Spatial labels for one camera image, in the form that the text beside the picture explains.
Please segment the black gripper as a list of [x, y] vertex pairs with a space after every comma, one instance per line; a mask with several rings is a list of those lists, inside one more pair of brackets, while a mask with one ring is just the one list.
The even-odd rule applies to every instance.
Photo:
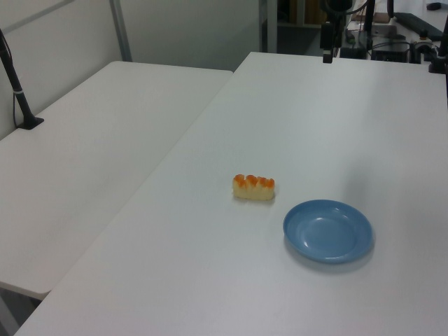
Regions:
[[[323, 63], [333, 62], [333, 49], [340, 45], [342, 35], [342, 14], [328, 13], [325, 22], [321, 25], [321, 49], [323, 49]], [[337, 48], [335, 56], [340, 57], [341, 48]]]

